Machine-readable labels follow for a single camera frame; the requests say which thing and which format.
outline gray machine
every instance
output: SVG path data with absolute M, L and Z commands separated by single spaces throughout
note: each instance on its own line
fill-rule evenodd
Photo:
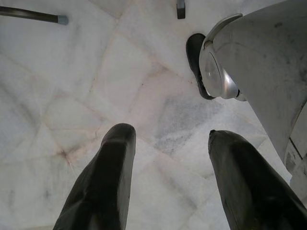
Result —
M 307 204 L 307 1 L 221 20 L 202 42 L 199 69 L 210 97 L 250 103 Z

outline white marble floor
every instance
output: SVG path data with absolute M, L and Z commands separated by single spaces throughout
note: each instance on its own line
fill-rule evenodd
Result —
M 70 23 L 0 17 L 0 229 L 50 230 L 106 131 L 137 130 L 127 230 L 227 230 L 207 141 L 243 135 L 290 175 L 248 103 L 206 101 L 186 39 L 280 0 L 0 0 Z

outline marble floor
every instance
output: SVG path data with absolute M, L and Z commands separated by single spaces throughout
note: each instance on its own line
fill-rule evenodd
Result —
M 51 230 L 116 123 L 137 147 L 127 230 L 227 230 L 207 141 L 249 140 L 287 181 L 248 103 L 198 93 L 185 42 L 230 14 L 280 0 L 0 0 L 70 23 L 0 17 L 0 229 Z

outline metal rod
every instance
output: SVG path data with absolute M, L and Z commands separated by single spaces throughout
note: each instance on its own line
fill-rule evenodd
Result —
M 53 15 L 4 6 L 0 6 L 0 15 L 58 23 L 62 25 L 68 24 L 68 18 L 65 15 Z

